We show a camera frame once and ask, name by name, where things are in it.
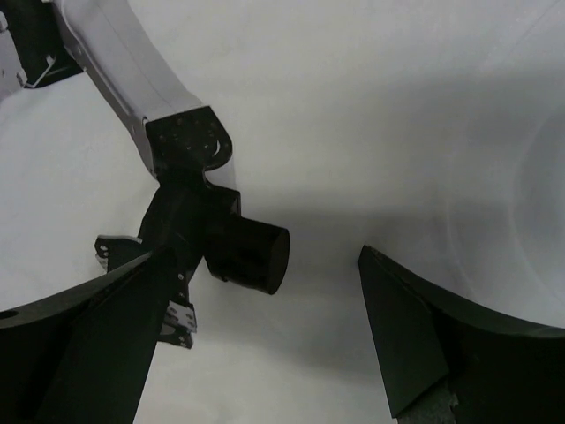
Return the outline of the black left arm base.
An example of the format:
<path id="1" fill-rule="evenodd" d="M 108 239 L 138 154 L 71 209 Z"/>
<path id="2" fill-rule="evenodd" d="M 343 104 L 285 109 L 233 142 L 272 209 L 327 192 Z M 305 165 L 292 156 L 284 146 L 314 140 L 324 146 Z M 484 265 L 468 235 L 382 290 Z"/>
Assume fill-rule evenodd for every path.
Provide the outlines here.
<path id="1" fill-rule="evenodd" d="M 1 99 L 83 70 L 67 51 L 51 1 L 1 2 Z"/>

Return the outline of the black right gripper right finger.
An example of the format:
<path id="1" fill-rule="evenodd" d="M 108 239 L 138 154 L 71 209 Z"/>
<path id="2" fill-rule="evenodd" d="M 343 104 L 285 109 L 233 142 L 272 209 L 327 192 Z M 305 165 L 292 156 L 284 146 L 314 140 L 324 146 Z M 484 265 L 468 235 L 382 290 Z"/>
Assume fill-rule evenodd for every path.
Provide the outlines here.
<path id="1" fill-rule="evenodd" d="M 562 329 L 483 307 L 370 246 L 358 269 L 397 422 L 563 422 Z"/>

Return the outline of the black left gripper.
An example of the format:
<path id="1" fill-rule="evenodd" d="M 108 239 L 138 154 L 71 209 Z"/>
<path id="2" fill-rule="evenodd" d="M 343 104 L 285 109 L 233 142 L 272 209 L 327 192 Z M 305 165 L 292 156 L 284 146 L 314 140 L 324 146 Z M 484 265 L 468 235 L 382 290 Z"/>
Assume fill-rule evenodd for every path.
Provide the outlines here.
<path id="1" fill-rule="evenodd" d="M 110 272 L 158 246 L 173 247 L 174 291 L 159 339 L 190 349 L 197 320 L 189 283 L 200 262 L 223 282 L 273 295 L 288 267 L 290 233 L 243 217 L 240 192 L 210 183 L 201 171 L 169 170 L 158 181 L 138 235 L 100 235 L 94 249 Z"/>

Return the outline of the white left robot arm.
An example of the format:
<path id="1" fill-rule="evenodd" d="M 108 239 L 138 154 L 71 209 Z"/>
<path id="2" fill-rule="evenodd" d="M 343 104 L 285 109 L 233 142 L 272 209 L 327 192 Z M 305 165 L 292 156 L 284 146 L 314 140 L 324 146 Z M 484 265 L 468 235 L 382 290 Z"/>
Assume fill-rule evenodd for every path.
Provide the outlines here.
<path id="1" fill-rule="evenodd" d="M 271 295 L 288 267 L 290 234 L 243 216 L 228 132 L 171 70 L 126 1 L 56 1 L 53 8 L 64 46 L 159 185 L 138 234 L 99 236 L 97 259 L 112 271 L 172 247 L 177 280 L 160 340 L 191 348 L 197 320 L 189 283 L 199 264 L 219 280 Z"/>

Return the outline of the white t shirt robot print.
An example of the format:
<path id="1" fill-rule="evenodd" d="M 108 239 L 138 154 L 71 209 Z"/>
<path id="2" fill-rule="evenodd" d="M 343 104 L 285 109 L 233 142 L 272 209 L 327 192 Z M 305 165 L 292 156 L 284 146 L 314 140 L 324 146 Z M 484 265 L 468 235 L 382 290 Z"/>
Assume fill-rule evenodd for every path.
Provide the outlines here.
<path id="1" fill-rule="evenodd" d="M 366 244 L 564 323 L 562 2 L 133 8 L 228 127 L 245 212 L 292 243 L 274 297 L 197 275 L 200 336 L 159 346 L 139 422 L 388 422 L 355 266 Z"/>

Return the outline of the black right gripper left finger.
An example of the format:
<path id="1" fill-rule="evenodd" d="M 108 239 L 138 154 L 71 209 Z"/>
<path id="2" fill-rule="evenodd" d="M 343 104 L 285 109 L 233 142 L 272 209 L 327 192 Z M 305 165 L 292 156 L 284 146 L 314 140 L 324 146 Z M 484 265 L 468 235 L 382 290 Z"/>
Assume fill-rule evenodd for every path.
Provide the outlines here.
<path id="1" fill-rule="evenodd" d="M 3 423 L 131 423 L 176 256 L 143 254 L 108 274 L 1 313 Z"/>

